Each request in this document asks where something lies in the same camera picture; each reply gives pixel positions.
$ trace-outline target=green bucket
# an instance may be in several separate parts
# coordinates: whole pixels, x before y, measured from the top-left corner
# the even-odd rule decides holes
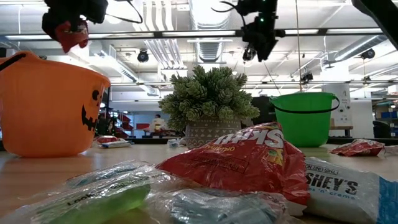
[[[338,105],[331,107],[333,100]],[[329,137],[330,112],[340,100],[332,93],[294,93],[271,99],[285,139],[296,147],[319,147]]]

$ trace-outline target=wooden table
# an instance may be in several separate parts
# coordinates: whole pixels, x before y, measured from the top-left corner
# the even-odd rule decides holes
[[[327,149],[333,147],[326,145],[302,151],[309,157],[318,157],[352,169],[372,171],[389,180],[398,179],[398,156],[340,157],[327,153]],[[0,217],[35,200],[26,198],[53,189],[76,175],[131,159],[158,163],[185,150],[182,147],[169,148],[167,145],[137,144],[120,149],[92,148],[76,157],[53,159],[25,159],[0,152]],[[303,220],[313,224],[337,223],[316,217],[303,217]]]

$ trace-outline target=skittles bag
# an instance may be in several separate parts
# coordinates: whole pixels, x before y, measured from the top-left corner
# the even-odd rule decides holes
[[[284,140],[278,123],[221,136],[157,168],[214,189],[280,193],[300,205],[310,196],[304,154]]]

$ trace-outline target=bucket handle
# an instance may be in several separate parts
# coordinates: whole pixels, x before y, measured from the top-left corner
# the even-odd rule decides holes
[[[4,69],[6,69],[8,66],[12,65],[13,63],[16,63],[17,61],[19,61],[20,59],[26,57],[26,54],[17,54],[13,57],[11,57],[10,59],[6,60],[5,62],[3,62],[2,64],[0,64],[0,72],[3,71]]]
[[[285,112],[285,113],[295,113],[295,114],[314,114],[314,113],[327,113],[327,112],[331,112],[334,111],[335,109],[337,109],[340,106],[340,100],[337,98],[337,96],[333,96],[334,100],[337,100],[338,105],[332,109],[327,109],[327,110],[318,110],[318,111],[292,111],[292,110],[285,110],[282,108],[279,108],[277,106],[274,105],[275,109]]]

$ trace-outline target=orange pumpkin bucket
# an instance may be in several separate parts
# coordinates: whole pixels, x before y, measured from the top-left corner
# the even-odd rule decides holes
[[[105,76],[19,52],[0,58],[4,148],[24,157],[74,156],[93,141]]]

